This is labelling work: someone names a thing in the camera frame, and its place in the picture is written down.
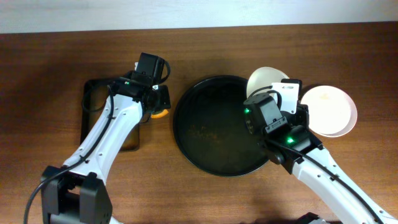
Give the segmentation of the orange green sponge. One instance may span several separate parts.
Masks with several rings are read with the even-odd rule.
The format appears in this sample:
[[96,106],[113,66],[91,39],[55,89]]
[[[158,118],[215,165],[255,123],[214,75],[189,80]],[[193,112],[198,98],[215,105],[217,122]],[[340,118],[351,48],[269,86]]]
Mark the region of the orange green sponge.
[[152,113],[150,118],[151,119],[159,119],[159,118],[163,118],[164,116],[166,116],[168,114],[169,114],[169,111],[167,109],[164,109],[162,111]]

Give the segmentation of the white plate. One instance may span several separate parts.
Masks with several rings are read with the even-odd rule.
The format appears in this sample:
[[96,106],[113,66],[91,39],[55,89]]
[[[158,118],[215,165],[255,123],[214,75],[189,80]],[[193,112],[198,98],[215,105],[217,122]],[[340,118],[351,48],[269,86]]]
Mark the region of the white plate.
[[248,84],[246,86],[246,97],[261,87],[271,86],[272,83],[280,82],[284,78],[289,78],[284,72],[272,68],[272,67],[261,67],[255,70],[249,77]]
[[309,128],[321,136],[337,138],[356,125],[358,110],[353,99],[333,86],[316,86],[307,91],[301,104],[309,110]]

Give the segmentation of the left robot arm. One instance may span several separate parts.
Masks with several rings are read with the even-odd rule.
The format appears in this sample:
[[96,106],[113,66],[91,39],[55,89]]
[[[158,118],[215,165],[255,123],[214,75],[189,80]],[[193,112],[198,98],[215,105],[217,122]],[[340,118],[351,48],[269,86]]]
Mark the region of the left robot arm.
[[110,168],[142,118],[171,107],[170,72],[166,60],[142,53],[134,70],[103,82],[108,95],[97,122],[61,167],[44,170],[32,193],[41,194],[44,223],[117,223],[106,190]]

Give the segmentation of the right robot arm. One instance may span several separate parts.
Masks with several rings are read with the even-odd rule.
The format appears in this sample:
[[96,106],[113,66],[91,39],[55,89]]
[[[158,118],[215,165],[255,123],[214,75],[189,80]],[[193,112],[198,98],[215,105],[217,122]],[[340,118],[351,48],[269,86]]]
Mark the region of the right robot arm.
[[356,185],[309,129],[307,105],[293,114],[282,111],[274,91],[251,93],[244,101],[246,127],[260,137],[267,158],[315,192],[342,223],[397,223]]

